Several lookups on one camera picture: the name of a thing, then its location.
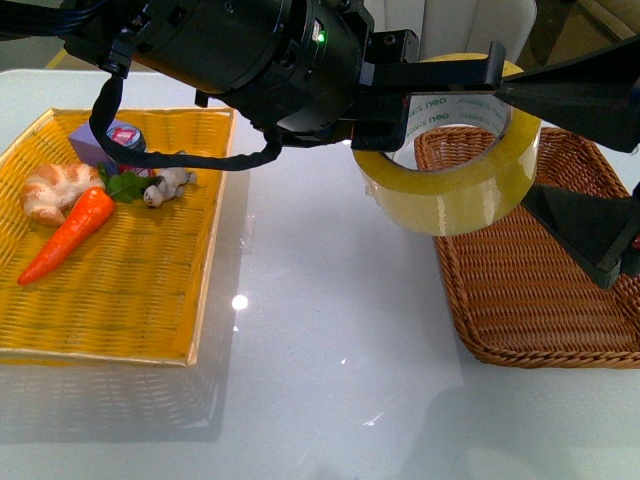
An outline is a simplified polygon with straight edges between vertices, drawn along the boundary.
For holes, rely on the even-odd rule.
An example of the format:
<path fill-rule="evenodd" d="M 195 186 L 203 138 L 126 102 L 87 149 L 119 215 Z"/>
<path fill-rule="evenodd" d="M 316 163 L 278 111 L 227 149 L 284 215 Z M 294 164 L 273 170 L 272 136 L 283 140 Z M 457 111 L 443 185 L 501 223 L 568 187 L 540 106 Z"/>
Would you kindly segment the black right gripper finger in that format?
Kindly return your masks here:
<path fill-rule="evenodd" d="M 505 78 L 495 96 L 609 149 L 639 145 L 639 37 Z"/>
<path fill-rule="evenodd" d="M 598 287 L 639 275 L 638 188 L 605 199 L 536 184 L 522 205 Z"/>

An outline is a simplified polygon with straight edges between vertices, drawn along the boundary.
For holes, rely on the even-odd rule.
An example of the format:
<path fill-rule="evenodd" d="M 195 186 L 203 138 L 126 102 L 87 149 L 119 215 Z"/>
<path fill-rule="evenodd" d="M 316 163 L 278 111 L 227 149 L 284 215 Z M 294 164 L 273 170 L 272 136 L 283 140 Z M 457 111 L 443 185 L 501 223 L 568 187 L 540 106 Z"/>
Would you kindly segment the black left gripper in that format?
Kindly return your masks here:
<path fill-rule="evenodd" d="M 290 146 L 397 151 L 411 96 L 374 90 L 372 66 L 413 62 L 409 30 L 374 31 L 361 1 L 152 1 L 135 60 L 216 98 Z"/>

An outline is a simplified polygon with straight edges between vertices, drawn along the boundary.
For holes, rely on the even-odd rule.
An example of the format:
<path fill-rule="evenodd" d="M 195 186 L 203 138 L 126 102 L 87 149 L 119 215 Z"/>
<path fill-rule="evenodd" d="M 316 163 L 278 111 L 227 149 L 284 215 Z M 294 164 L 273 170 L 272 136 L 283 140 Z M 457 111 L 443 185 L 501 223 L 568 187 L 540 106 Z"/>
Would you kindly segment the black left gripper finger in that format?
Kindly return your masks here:
<path fill-rule="evenodd" d="M 493 93 L 500 87 L 505 59 L 504 46 L 492 42 L 481 59 L 373 65 L 372 88 L 415 95 Z"/>

